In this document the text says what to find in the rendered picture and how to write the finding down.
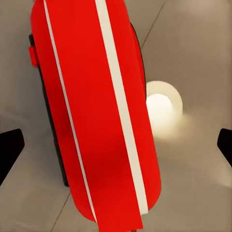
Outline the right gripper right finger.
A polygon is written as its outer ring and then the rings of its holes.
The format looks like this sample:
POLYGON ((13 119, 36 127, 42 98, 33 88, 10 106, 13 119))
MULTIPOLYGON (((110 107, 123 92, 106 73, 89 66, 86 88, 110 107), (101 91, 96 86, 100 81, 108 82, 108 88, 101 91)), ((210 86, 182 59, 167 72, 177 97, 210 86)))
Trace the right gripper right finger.
POLYGON ((225 128, 220 130, 217 146, 232 166, 232 130, 225 128))

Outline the radio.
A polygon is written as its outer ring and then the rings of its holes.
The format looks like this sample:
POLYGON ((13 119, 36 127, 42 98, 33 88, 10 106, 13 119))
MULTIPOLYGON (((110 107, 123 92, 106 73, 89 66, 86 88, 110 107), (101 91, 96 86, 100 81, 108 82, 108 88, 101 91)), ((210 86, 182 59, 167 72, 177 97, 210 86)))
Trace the radio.
POLYGON ((31 28, 29 55, 76 208, 100 232, 141 230, 161 177, 124 0, 36 0, 31 28))

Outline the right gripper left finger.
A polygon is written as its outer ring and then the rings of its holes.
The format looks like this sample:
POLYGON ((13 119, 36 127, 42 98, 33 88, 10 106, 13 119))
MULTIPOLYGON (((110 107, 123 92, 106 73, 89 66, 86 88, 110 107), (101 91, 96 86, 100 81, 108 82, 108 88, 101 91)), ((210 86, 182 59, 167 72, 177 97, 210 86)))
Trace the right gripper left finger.
POLYGON ((0 185, 25 147, 21 129, 0 134, 0 185))

